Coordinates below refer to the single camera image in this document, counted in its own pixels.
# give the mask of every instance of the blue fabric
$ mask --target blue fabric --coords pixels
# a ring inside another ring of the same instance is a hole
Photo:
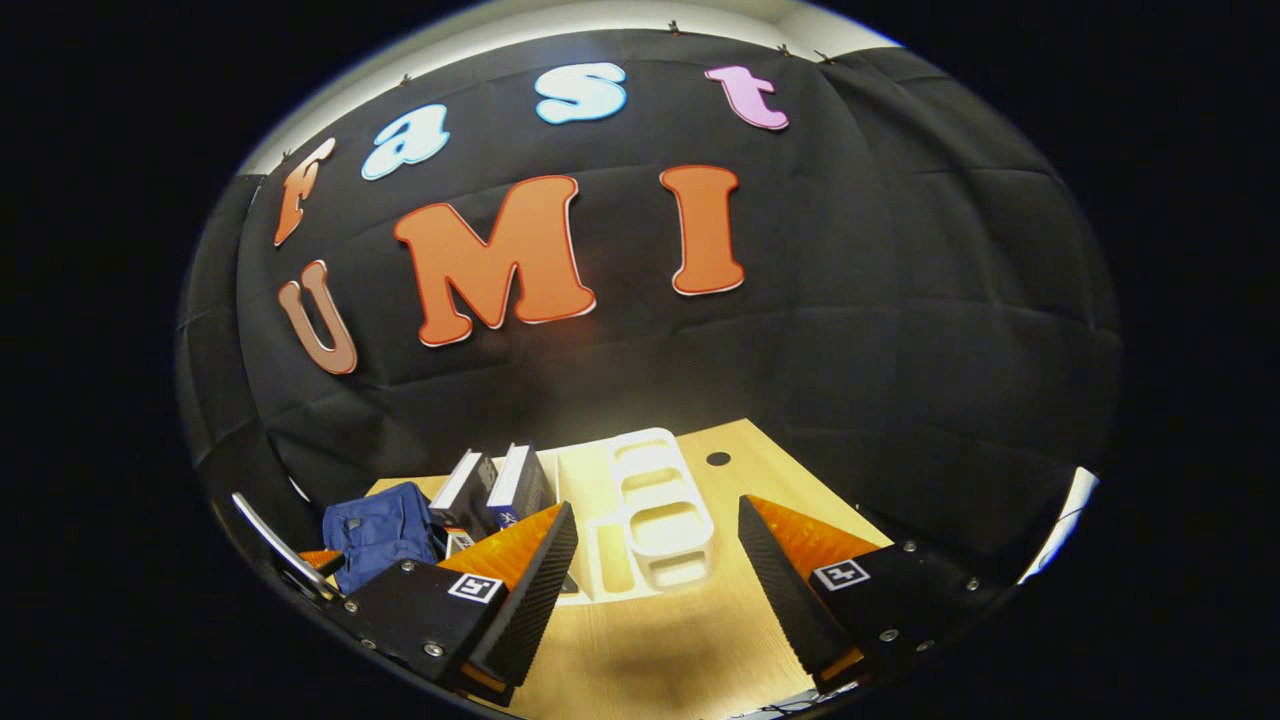
[[[342,551],[344,564],[334,577],[344,593],[399,560],[434,565],[443,555],[430,528],[426,498],[413,483],[329,506],[321,530],[325,547]]]

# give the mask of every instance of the white wall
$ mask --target white wall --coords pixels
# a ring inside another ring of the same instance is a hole
[[[828,56],[896,44],[860,24],[797,0],[568,1],[497,0],[440,23],[379,53],[303,102],[268,136],[241,173],[269,173],[329,123],[394,87],[472,55],[516,42],[591,29],[657,28],[677,20],[687,32],[732,37],[819,61]]]

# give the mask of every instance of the letter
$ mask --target letter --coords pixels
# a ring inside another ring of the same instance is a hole
[[[627,91],[614,85],[625,79],[627,74],[613,63],[586,63],[547,70],[534,82],[534,90],[553,100],[543,100],[534,110],[553,126],[608,118],[627,101]]]
[[[680,295],[724,292],[742,284],[742,265],[733,260],[728,227],[728,193],[737,176],[724,168],[682,165],[658,176],[676,193],[680,209],[680,270],[671,286]]]
[[[297,168],[293,168],[289,177],[284,178],[284,202],[280,205],[280,224],[275,227],[276,247],[302,224],[302,201],[311,195],[311,188],[316,184],[316,176],[320,173],[320,160],[324,160],[333,152],[335,143],[332,137],[321,142],[320,147],[316,147],[311,155],[307,155],[306,160]]]
[[[737,117],[758,128],[782,129],[787,127],[786,113],[769,110],[764,105],[764,97],[760,96],[760,92],[773,92],[773,83],[769,81],[751,77],[751,70],[740,65],[716,68],[707,70],[705,74],[724,87],[728,106]]]
[[[451,286],[485,325],[500,328],[517,270],[516,316],[525,323],[549,323],[595,309],[595,293],[579,279],[568,231],[568,204],[576,195],[577,181],[564,176],[516,183],[498,210],[488,243],[444,202],[401,218],[394,234],[413,259],[425,316],[419,329],[422,345],[439,347],[471,336],[471,320],[453,306]]]
[[[449,141],[444,132],[444,105],[419,108],[396,119],[374,138],[360,174],[367,181],[387,177],[403,164],[417,164],[435,155]]]
[[[302,347],[307,355],[326,372],[335,375],[346,375],[356,369],[356,343],[351,342],[351,333],[338,314],[338,307],[333,304],[333,295],[329,292],[329,269],[324,260],[316,260],[302,269],[302,287],[311,291],[311,297],[320,309],[320,318],[333,336],[333,347],[325,347],[316,336],[316,331],[307,319],[306,310],[302,309],[302,287],[297,281],[289,281],[280,287],[276,299],[280,306],[289,314],[293,323],[293,332],[302,341]]]

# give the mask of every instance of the orange letter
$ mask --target orange letter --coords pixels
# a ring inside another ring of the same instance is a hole
[[[311,327],[311,320],[307,319],[307,314],[302,309],[302,288],[298,287],[297,281],[291,281],[280,287],[276,299],[279,299],[284,311],[289,314],[293,332],[298,333],[302,347],[307,350],[307,355],[316,361],[316,365],[335,375],[346,375],[356,369],[356,345],[351,342],[351,333],[347,332],[347,325],[343,324],[342,315],[338,314],[338,307],[333,304],[333,295],[329,293],[329,284],[325,282],[328,277],[329,269],[325,268],[324,260],[316,260],[302,269],[302,287],[311,291],[311,297],[316,301],[316,307],[320,309],[320,316],[324,319],[325,327],[329,328],[329,334],[333,336],[333,347],[325,347],[316,336],[315,328]]]
[[[684,165],[659,176],[676,193],[684,261],[671,278],[680,295],[724,292],[742,284],[746,273],[733,260],[728,232],[728,193],[737,176],[724,168]]]
[[[516,316],[535,324],[585,315],[595,293],[582,286],[568,233],[568,202],[577,181],[547,176],[516,183],[507,192],[486,245],[448,204],[428,205],[396,224],[408,246],[426,320],[417,337],[428,347],[471,336],[471,320],[458,314],[449,286],[489,328],[502,327],[511,282],[520,272]]]
[[[275,228],[275,246],[279,247],[284,238],[298,228],[302,223],[303,200],[311,195],[311,188],[316,184],[316,174],[320,172],[320,160],[333,152],[334,140],[324,141],[315,152],[307,155],[301,165],[293,168],[289,177],[284,178],[284,204],[280,206],[280,224]]]

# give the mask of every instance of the light blue letter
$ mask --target light blue letter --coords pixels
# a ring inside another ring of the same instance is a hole
[[[365,179],[389,176],[403,164],[415,164],[435,155],[449,141],[444,132],[444,105],[428,105],[401,115],[374,138],[378,147],[369,154],[360,174]]]
[[[553,126],[608,118],[627,101],[627,91],[614,85],[625,79],[627,74],[613,63],[564,65],[547,70],[534,83],[534,90],[553,100],[543,100],[535,110],[539,118]]]

